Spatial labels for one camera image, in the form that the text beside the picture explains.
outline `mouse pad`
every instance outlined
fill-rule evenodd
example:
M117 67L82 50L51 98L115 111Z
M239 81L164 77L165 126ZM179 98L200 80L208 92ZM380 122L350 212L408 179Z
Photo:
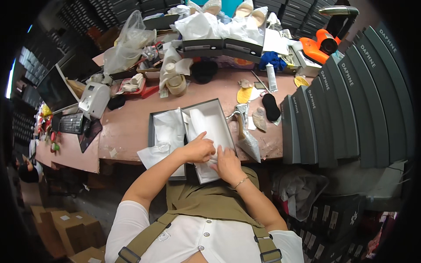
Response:
M91 131L90 131L90 135L88 137L86 137L83 133L82 133L82 135L78 135L80 150L82 151L82 153L84 153L86 151L87 147L95 139L95 137L98 135L98 133L100 133L102 131L102 124L99 121L99 119L92 118L90 127L91 127Z

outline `brown cardboard box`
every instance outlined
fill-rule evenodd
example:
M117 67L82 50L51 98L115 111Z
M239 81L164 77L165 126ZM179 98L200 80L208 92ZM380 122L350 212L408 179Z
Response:
M84 212L71 213L70 215L83 224L89 246L100 248L105 245L107 239L98 220Z
M70 260L74 263L104 263L105 253L97 248L90 247L76 255L70 257Z
M77 218L71 217L67 211L53 211L51 216L67 256L73 256L90 247L85 236L85 228Z
M60 258L66 255L63 242L60 239L59 232L54 226L51 211L57 211L58 208L43 208L42 206L31 206L35 227L44 243L45 249L53 258Z

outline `computer monitor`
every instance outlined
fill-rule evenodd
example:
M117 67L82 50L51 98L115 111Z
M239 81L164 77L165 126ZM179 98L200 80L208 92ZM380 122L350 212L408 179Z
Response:
M65 77L80 82L101 71L100 66L77 48L69 51L57 64Z
M79 104L79 98L67 83L57 64L43 78L37 91L53 113L73 108Z

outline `computer mouse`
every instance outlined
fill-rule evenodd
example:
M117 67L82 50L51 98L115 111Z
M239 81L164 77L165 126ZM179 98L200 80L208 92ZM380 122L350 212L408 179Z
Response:
M85 123L83 124L83 134L85 137L89 137L91 135L91 121L85 120Z

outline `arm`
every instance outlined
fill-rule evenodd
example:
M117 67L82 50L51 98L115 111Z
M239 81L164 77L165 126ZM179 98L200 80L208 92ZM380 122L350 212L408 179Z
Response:
M203 139L201 133L184 147L175 149L170 155L139 176L127 189L121 201L131 200L141 204L147 211L151 201L164 187L168 178L186 162L207 162L215 154L213 141Z
M233 150L218 147L218 165L213 165L219 176L229 183L233 188L247 175L241 170L241 162L235 156ZM288 230L285 220L280 216L278 210L270 200L256 188L256 186L246 179L240 183L236 189L247 206L251 217L265 226L266 231Z

